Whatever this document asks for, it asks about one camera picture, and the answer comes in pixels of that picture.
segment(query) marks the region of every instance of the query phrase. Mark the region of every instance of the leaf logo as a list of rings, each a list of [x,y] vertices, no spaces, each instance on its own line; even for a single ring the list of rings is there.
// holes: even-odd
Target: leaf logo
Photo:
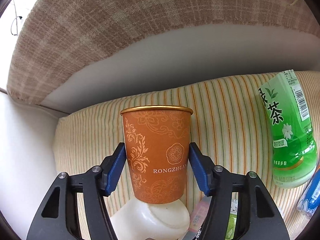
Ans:
[[[268,88],[266,88],[266,91],[268,92],[269,96],[271,97],[271,99],[275,98],[277,96],[278,93],[273,93],[275,89],[273,89],[272,91],[270,91]]]

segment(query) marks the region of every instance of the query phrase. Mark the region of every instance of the snack package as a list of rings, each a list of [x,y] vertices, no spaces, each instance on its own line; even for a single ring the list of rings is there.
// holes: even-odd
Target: snack package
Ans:
[[[197,240],[201,234],[202,224],[207,216],[211,197],[203,197],[190,216],[190,226],[184,236],[178,240]],[[231,201],[230,216],[225,240],[233,239],[236,229],[238,200]]]
[[[294,188],[316,170],[317,147],[309,109],[293,70],[278,73],[259,88],[273,137],[273,181]]]
[[[320,205],[320,166],[299,199],[297,210],[310,219]]]

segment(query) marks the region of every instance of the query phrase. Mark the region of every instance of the white flower graphic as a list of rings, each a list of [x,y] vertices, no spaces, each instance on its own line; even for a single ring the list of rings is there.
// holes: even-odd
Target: white flower graphic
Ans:
[[[288,123],[287,125],[284,124],[282,133],[286,139],[291,139],[291,135],[293,134],[293,132],[291,131],[291,125],[288,125]]]

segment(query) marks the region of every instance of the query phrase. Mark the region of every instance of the white plastic bottle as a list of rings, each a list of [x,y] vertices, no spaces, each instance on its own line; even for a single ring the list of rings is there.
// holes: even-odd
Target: white plastic bottle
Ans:
[[[176,240],[188,230],[190,216],[180,200],[148,204],[132,198],[110,220],[118,240]]]

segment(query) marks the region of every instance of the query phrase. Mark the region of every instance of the white wall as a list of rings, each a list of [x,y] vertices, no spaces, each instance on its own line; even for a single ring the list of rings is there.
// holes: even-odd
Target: white wall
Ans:
[[[0,93],[0,210],[22,240],[57,176],[52,152],[57,122]]]

